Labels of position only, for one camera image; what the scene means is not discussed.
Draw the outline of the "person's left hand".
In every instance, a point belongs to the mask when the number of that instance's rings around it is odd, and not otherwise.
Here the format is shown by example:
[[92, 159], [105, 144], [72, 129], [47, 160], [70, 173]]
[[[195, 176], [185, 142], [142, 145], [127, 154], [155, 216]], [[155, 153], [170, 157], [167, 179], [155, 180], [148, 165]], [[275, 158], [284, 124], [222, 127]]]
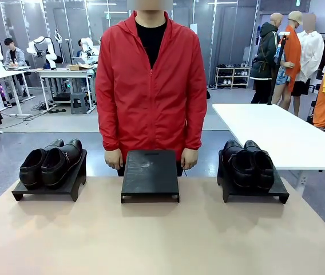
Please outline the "person's left hand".
[[183, 149], [181, 154], [181, 167], [183, 170], [190, 170], [197, 164], [198, 150], [192, 150], [189, 148]]

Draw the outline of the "person's right hand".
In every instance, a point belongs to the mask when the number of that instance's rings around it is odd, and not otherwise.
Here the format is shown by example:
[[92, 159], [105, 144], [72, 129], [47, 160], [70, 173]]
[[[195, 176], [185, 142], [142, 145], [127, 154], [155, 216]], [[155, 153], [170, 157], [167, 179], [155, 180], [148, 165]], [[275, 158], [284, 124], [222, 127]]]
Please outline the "person's right hand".
[[120, 149], [105, 151], [105, 163], [112, 169], [120, 170], [124, 167], [123, 157]]

